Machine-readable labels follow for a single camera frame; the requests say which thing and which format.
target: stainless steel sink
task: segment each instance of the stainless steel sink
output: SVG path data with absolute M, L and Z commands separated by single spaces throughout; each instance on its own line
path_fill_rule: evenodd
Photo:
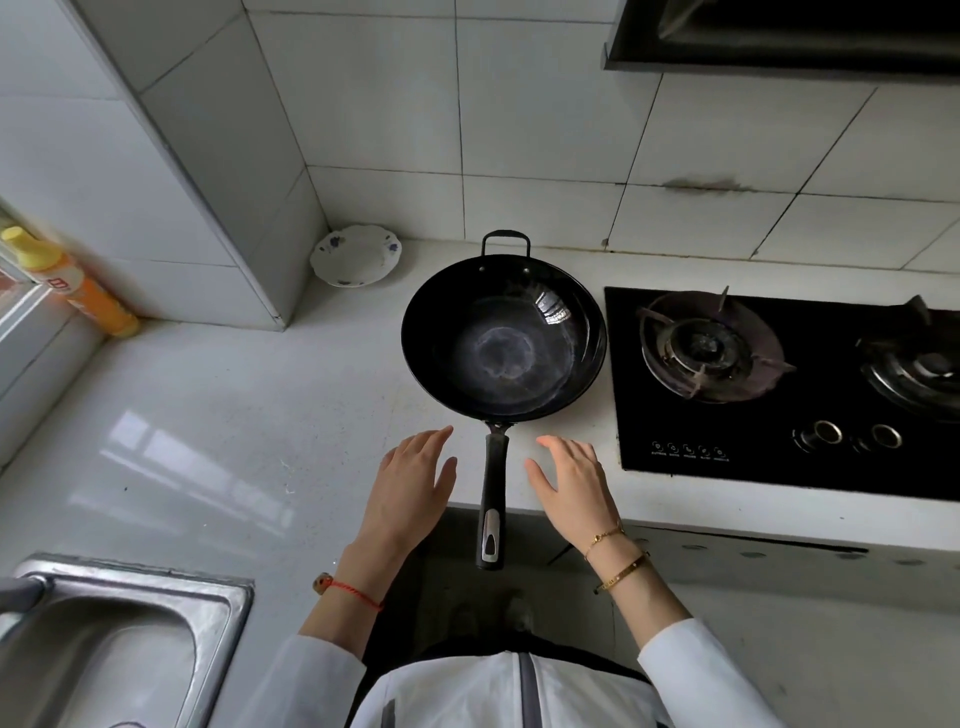
M 252 583 L 38 554 L 13 576 L 47 591 L 0 615 L 3 728 L 200 728 Z

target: hand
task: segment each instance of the hand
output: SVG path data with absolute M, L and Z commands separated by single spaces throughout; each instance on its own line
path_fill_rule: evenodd
M 590 443 L 544 435 L 537 442 L 550 450 L 557 466 L 557 487 L 550 484 L 536 461 L 524 467 L 546 517 L 560 535 L 581 553 L 593 537 L 620 525 L 620 515 L 607 488 L 607 477 Z
M 437 461 L 452 432 L 452 426 L 421 432 L 383 456 L 357 542 L 386 549 L 385 555 L 402 560 L 427 537 L 457 479 L 455 457 L 436 477 Z

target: shoe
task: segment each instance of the shoe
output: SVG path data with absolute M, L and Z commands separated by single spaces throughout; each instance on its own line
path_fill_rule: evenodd
M 475 640 L 480 637 L 480 622 L 477 621 L 476 612 L 465 602 L 453 608 L 446 627 L 447 639 L 463 637 L 473 637 Z
M 503 628 L 508 632 L 534 633 L 534 611 L 523 592 L 514 592 L 503 610 Z

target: gold chain bracelet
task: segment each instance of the gold chain bracelet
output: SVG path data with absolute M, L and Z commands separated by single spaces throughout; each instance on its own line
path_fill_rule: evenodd
M 587 554 L 590 553 L 590 550 L 591 550 L 594 546 L 596 546 L 597 544 L 599 544 L 601 541 L 603 541 L 603 540 L 604 540 L 605 538 L 607 538 L 608 536 L 615 536 L 615 535 L 618 534 L 618 533 L 622 533 L 624 536 L 627 535 L 627 532 L 626 532 L 625 530 L 623 530 L 623 523 L 618 523 L 618 524 L 616 525 L 616 528 L 613 528 L 613 529 L 607 531 L 606 533 L 598 533 L 596 536 L 593 537 L 593 541 L 590 542 L 590 545 L 587 546 L 587 550 L 584 551 L 584 558 L 585 558 L 585 559 L 587 558 Z
M 634 571 L 636 571 L 637 569 L 639 569 L 640 566 L 643 564 L 643 562 L 644 562 L 646 559 L 648 559 L 648 558 L 650 558 L 650 554 L 649 554 L 648 552 L 644 551 L 643 553 L 641 553 L 641 554 L 639 555 L 639 557 L 636 559 L 636 561 L 634 561 L 629 567 L 627 567 L 626 569 L 624 569 L 623 571 L 621 571 L 621 572 L 620 572 L 617 576 L 615 576 L 614 578 L 605 581 L 603 584 L 600 584 L 596 589 L 593 590 L 593 593 L 596 594 L 596 595 L 598 595 L 598 594 L 600 594 L 601 592 L 608 592 L 612 587 L 616 586 L 616 585 L 619 584 L 621 581 L 623 581 L 625 578 L 627 578 L 628 576 L 630 576 L 630 574 L 632 574 Z

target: orange bottle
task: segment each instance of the orange bottle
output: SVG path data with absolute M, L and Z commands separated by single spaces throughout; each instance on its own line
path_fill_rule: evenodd
M 37 240 L 20 227 L 7 228 L 0 237 L 16 254 L 17 264 L 24 271 L 64 296 L 106 333 L 126 338 L 139 331 L 136 316 L 90 278 L 60 246 Z

